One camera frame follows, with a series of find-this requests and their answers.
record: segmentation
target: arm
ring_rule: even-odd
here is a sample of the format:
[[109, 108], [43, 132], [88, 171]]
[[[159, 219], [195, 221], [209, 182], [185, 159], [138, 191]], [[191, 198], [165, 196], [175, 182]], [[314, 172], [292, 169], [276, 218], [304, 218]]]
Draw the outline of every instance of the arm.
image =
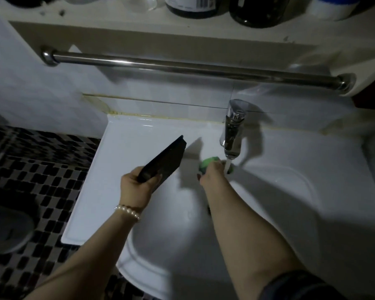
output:
[[[160, 177], [154, 177], [143, 184], [136, 182], [141, 169], [135, 168], [121, 178], [120, 204], [136, 212], [147, 206], [153, 188], [160, 181]], [[114, 211], [72, 257], [25, 299], [100, 299], [135, 222], [135, 217]]]
[[240, 300], [257, 299], [278, 275], [303, 269], [282, 235], [254, 212], [211, 162], [200, 179], [226, 267]]

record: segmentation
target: sleeve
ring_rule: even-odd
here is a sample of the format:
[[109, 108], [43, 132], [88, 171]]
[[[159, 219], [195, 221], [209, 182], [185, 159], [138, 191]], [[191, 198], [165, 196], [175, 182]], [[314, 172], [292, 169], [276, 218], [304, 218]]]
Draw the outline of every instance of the sleeve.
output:
[[259, 300], [345, 300], [332, 286], [305, 270], [284, 273], [267, 286]]

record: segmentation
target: running water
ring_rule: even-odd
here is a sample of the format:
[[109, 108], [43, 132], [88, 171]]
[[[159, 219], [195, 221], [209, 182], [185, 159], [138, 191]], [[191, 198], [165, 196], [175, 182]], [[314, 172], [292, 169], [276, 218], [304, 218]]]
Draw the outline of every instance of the running water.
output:
[[229, 168], [231, 166], [231, 163], [232, 163], [231, 159], [226, 159], [225, 168], [224, 168], [224, 175], [225, 176], [228, 173], [228, 170], [229, 170]]

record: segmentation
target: pearl bracelet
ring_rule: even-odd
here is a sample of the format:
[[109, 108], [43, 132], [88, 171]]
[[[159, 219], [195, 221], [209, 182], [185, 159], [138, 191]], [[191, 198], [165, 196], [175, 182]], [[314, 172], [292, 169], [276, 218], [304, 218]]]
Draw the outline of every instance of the pearl bracelet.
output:
[[140, 214], [135, 212], [134, 210], [130, 209], [129, 207], [125, 206], [125, 205], [117, 205], [115, 208], [115, 210], [122, 210], [123, 212], [126, 212], [128, 214], [130, 214], [131, 216], [135, 217], [138, 221], [140, 221]]

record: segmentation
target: shelf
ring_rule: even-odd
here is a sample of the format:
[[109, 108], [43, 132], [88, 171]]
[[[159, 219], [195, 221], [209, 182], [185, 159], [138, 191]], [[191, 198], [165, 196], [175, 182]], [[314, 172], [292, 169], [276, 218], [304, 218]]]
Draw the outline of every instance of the shelf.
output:
[[120, 0], [100, 0], [86, 5], [72, 5], [59, 0], [36, 9], [16, 8], [3, 0], [0, 4], [0, 16], [10, 22], [230, 40], [333, 45], [340, 48], [375, 48], [375, 6], [343, 21], [321, 21], [301, 14], [266, 29], [242, 26], [227, 12], [212, 18], [195, 20], [178, 17], [162, 6], [144, 14], [135, 14], [125, 9]]

